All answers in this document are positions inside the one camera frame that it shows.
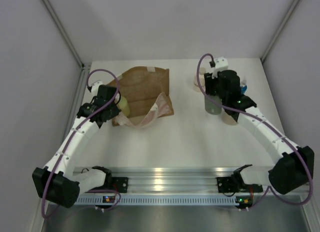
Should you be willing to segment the dark blue spray bottle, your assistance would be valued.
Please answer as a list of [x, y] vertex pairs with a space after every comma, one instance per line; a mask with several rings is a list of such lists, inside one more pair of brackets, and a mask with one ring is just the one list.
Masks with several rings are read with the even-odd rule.
[[245, 77], [240, 81], [241, 93], [245, 94], [248, 89], [247, 80]]

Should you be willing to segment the yellow-green squeeze bottle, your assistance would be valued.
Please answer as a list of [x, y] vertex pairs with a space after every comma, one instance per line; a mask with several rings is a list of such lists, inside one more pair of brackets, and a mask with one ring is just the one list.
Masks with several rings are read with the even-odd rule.
[[126, 117], [130, 115], [130, 107], [125, 97], [119, 95], [116, 104]]

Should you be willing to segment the grey-green pump bottle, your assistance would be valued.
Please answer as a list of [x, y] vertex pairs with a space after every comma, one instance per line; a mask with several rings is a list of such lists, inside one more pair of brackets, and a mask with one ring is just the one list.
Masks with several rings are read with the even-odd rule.
[[222, 104], [220, 98], [218, 96], [209, 97], [215, 102], [213, 103], [207, 96], [204, 97], [204, 107], [205, 110], [212, 115], [219, 115], [222, 112], [222, 108], [219, 106]]

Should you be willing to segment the white round cap bottle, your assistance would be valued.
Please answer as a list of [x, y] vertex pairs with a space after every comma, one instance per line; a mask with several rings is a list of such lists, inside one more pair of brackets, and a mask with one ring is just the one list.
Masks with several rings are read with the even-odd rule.
[[193, 90], [196, 92], [201, 92], [200, 87], [198, 85], [198, 79], [199, 79], [199, 83], [200, 86], [202, 87], [202, 89], [205, 91], [205, 73], [207, 72], [206, 68], [204, 67], [200, 67], [199, 69], [199, 76], [195, 75], [194, 76], [194, 80], [193, 80]]

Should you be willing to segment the beige pump bottle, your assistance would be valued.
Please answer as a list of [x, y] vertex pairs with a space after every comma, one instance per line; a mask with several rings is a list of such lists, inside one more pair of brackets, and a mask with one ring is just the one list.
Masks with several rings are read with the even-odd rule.
[[238, 124], [229, 114], [226, 113], [226, 111], [223, 111], [222, 113], [222, 120], [225, 124], [230, 126], [236, 126]]

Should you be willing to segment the burlap canvas tote bag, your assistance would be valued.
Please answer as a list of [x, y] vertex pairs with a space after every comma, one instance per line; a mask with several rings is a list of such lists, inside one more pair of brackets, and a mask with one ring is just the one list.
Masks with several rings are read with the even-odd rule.
[[118, 107], [112, 126], [146, 128], [160, 117], [174, 114], [170, 99], [170, 70], [159, 67], [132, 67], [117, 77], [119, 92], [127, 105]]

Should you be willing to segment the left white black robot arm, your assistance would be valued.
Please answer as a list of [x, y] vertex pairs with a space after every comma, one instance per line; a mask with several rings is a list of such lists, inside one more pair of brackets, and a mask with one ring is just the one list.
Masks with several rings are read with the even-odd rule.
[[98, 85], [89, 90], [93, 98], [80, 106], [59, 150], [43, 168], [37, 167], [32, 173], [38, 196], [65, 208], [72, 207], [82, 193], [96, 188], [106, 192], [113, 185], [111, 171], [101, 166], [94, 166], [83, 174], [73, 173], [92, 137], [105, 122], [120, 113], [114, 102], [118, 88]]

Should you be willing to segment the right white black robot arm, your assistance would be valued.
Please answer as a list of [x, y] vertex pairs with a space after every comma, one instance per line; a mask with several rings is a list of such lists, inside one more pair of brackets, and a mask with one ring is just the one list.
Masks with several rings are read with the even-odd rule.
[[206, 73], [204, 82], [206, 94], [217, 96], [225, 112], [259, 142], [273, 161], [271, 167], [245, 165], [236, 170], [232, 183], [237, 190], [256, 184], [287, 194], [312, 180], [313, 150], [298, 146], [266, 119], [257, 104], [242, 93], [235, 71], [224, 70], [216, 76]]

